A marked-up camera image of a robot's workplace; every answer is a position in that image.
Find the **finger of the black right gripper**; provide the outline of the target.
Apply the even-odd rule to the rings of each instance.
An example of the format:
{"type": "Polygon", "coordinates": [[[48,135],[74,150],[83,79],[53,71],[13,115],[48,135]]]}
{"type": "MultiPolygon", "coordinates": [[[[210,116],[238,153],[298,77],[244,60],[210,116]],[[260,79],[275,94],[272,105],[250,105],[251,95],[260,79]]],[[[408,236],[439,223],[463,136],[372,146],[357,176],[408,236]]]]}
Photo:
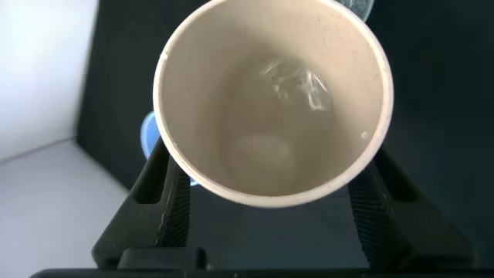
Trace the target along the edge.
{"type": "Polygon", "coordinates": [[[373,270],[464,270],[467,238],[384,150],[348,185],[362,250],[373,270]]]}

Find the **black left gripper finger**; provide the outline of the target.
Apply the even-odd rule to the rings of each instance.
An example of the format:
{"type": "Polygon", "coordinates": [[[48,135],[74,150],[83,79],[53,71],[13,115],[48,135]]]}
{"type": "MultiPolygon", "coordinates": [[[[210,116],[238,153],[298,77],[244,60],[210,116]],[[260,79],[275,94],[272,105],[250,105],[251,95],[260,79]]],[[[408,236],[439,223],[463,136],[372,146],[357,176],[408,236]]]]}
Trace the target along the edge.
{"type": "Polygon", "coordinates": [[[190,178],[158,142],[129,195],[92,249],[101,269],[114,269],[127,249],[183,247],[190,224],[190,178]]]}

